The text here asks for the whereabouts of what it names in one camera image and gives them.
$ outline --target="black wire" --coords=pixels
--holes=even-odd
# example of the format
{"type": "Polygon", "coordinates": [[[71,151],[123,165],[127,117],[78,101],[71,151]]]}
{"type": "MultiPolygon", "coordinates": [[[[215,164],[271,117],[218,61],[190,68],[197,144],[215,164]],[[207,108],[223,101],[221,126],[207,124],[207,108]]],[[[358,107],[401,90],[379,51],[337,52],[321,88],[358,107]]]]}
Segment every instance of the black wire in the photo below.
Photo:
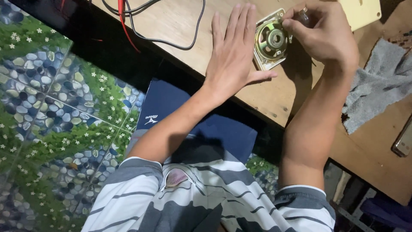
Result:
{"type": "MultiPolygon", "coordinates": [[[[133,14],[133,13],[136,13],[137,11],[139,11],[139,12],[136,13],[136,14],[139,14],[139,13],[141,13],[142,11],[144,11],[145,9],[147,9],[149,6],[155,4],[155,3],[158,2],[158,1],[160,1],[160,0],[150,0],[150,1],[146,2],[145,4],[139,6],[138,8],[130,9],[129,1],[128,1],[128,0],[125,0],[126,6],[127,6],[127,11],[124,11],[124,13],[125,13],[125,14],[129,14],[130,24],[131,24],[131,28],[133,29],[133,32],[134,32],[138,37],[140,37],[141,39],[144,39],[144,40],[147,40],[147,41],[150,41],[150,42],[164,43],[164,44],[170,45],[170,46],[172,46],[172,47],[175,47],[175,48],[178,48],[178,49],[181,49],[181,50],[190,50],[190,49],[194,46],[194,43],[196,42],[197,31],[198,31],[198,29],[199,29],[200,20],[202,19],[202,15],[203,15],[203,12],[204,12],[204,10],[205,10],[206,0],[203,0],[203,7],[202,7],[202,11],[200,12],[199,19],[197,20],[196,31],[195,31],[195,33],[194,33],[193,42],[192,42],[192,44],[191,44],[189,47],[182,47],[182,46],[176,45],[176,44],[174,44],[174,43],[171,43],[171,42],[168,42],[168,41],[165,41],[165,40],[146,38],[146,37],[142,36],[141,34],[139,34],[139,33],[136,31],[136,29],[135,29],[135,27],[134,27],[134,23],[133,23],[133,17],[132,17],[132,16],[135,15],[135,14],[133,14]]],[[[109,5],[106,3],[105,0],[102,0],[102,2],[103,2],[103,4],[104,4],[110,11],[112,11],[113,13],[119,14],[119,11],[116,10],[115,8],[109,6],[109,5]]]]}

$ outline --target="gray cloth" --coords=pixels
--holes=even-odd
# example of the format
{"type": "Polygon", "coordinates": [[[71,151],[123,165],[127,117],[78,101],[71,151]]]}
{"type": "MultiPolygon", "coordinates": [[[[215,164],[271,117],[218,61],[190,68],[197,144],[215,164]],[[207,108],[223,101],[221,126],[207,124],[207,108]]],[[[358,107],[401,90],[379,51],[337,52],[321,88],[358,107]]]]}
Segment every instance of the gray cloth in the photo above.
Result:
{"type": "Polygon", "coordinates": [[[356,71],[342,109],[349,117],[343,123],[349,134],[382,113],[386,106],[412,93],[412,55],[404,57],[405,52],[380,39],[365,69],[356,71]]]}

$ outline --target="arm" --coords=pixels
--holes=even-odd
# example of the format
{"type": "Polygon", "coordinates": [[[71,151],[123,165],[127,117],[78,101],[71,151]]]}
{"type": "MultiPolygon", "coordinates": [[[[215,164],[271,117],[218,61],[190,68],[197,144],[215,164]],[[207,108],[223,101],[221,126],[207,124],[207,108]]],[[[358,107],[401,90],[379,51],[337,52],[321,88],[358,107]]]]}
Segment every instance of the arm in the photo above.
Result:
{"type": "Polygon", "coordinates": [[[249,73],[253,58],[255,15],[254,5],[236,5],[223,38],[220,17],[215,13],[212,21],[213,52],[203,86],[180,108],[148,130],[128,157],[137,156],[163,163],[207,113],[250,82],[276,76],[273,71],[249,73]]]}
{"type": "Polygon", "coordinates": [[[310,17],[317,21],[313,29],[291,19],[303,7],[298,5],[288,11],[283,26],[325,68],[286,128],[279,177],[282,186],[324,189],[323,168],[358,66],[358,48],[340,3],[307,2],[310,17]]]}

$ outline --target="right hand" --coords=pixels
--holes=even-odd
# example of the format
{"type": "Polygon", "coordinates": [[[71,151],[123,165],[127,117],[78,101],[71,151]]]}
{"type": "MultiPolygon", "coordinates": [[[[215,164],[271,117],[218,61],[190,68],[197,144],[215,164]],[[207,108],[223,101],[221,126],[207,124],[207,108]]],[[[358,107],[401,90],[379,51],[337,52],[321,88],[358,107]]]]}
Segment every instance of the right hand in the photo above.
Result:
{"type": "Polygon", "coordinates": [[[302,44],[306,52],[324,63],[338,63],[345,71],[355,71],[359,51],[345,12],[338,2],[309,1],[288,10],[282,18],[283,27],[302,44]],[[316,24],[307,28],[294,16],[304,7],[306,14],[316,24]]]}

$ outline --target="hand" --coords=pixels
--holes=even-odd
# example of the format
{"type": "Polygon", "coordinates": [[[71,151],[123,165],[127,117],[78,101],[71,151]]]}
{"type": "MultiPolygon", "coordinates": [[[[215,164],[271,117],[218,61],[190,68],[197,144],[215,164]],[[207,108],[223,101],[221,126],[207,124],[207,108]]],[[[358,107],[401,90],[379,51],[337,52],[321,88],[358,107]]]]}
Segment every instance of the hand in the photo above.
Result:
{"type": "Polygon", "coordinates": [[[220,16],[212,20],[213,52],[206,69],[202,89],[217,105],[235,95],[245,85],[276,77],[274,71],[250,72],[256,29],[256,6],[237,4],[230,14],[225,38],[220,30],[220,16]]]}
{"type": "Polygon", "coordinates": [[[337,63],[344,71],[355,71],[359,52],[345,12],[338,2],[310,1],[294,6],[283,16],[283,27],[302,44],[314,59],[326,64],[337,63]],[[315,26],[307,28],[293,20],[304,7],[315,26]]]}

